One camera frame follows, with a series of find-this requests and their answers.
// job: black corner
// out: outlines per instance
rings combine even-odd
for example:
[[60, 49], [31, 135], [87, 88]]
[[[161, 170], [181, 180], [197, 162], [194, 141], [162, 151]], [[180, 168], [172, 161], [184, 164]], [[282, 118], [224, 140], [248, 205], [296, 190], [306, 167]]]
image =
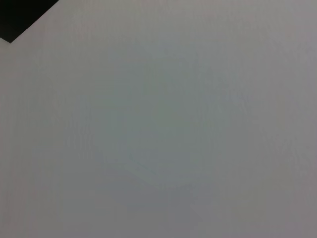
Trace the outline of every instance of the black corner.
[[12, 42], [58, 0], [0, 0], [0, 38]]

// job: black object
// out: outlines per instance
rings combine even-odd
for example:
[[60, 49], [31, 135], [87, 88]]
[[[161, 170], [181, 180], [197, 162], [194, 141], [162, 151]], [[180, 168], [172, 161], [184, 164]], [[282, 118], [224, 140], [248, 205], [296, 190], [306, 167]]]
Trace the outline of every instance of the black object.
[[58, 0], [0, 0], [0, 37], [14, 41]]

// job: white backdrop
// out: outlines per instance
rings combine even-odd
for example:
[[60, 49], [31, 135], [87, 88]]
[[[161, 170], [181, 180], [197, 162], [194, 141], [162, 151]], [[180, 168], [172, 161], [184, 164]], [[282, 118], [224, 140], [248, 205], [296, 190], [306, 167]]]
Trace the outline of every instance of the white backdrop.
[[315, 238], [314, 0], [60, 0], [0, 55], [0, 237]]

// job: gray surface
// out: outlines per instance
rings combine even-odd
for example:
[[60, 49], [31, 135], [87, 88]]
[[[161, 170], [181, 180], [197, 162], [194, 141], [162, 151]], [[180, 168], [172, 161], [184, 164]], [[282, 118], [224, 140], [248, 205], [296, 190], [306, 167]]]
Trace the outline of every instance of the gray surface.
[[9, 43], [0, 39], [0, 54], [9, 46]]
[[316, 6], [59, 1], [0, 56], [0, 236], [315, 238]]

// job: white wall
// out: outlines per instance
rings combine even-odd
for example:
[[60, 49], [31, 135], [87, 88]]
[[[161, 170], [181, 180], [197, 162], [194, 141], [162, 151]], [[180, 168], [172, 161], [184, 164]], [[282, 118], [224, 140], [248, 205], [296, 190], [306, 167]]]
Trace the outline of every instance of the white wall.
[[0, 55], [0, 237], [315, 238], [314, 0], [60, 0]]

